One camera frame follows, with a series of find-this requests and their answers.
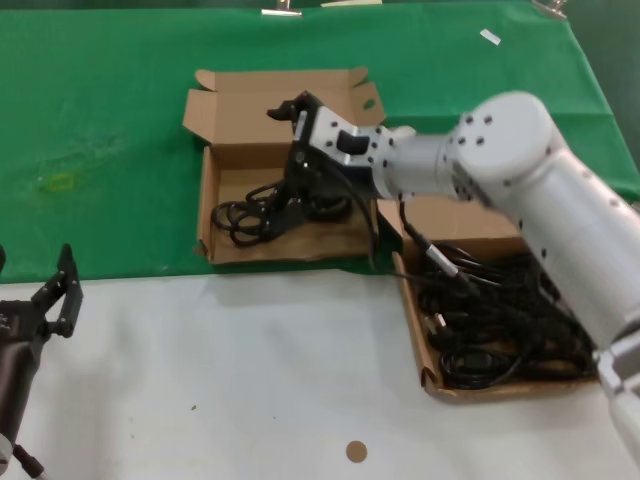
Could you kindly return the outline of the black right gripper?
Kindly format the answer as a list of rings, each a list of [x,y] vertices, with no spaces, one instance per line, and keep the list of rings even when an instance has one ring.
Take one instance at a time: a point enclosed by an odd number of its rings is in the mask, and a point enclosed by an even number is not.
[[[303,91],[279,107],[268,109],[276,121],[297,121],[303,111],[315,111],[321,101]],[[312,154],[291,146],[284,168],[288,192],[273,194],[266,206],[266,240],[271,241],[304,223],[307,216],[349,216],[352,200]]]

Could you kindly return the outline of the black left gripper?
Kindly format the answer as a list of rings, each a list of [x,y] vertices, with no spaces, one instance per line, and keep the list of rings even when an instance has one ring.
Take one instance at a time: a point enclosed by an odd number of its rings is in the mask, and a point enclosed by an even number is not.
[[[46,313],[62,299],[60,314],[48,321]],[[65,243],[57,261],[57,272],[31,297],[31,301],[1,301],[1,347],[20,342],[49,340],[51,335],[70,338],[77,323],[83,291],[71,245]]]

